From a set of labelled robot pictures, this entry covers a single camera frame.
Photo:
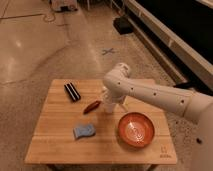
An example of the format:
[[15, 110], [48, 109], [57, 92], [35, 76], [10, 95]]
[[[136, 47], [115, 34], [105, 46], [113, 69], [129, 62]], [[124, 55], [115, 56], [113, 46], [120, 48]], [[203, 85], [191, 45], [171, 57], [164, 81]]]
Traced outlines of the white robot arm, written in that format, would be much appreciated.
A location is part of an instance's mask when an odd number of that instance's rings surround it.
[[107, 105], [131, 96], [197, 125], [190, 171], [213, 171], [213, 96], [192, 90], [149, 84], [130, 78], [131, 69], [118, 63], [103, 77]]

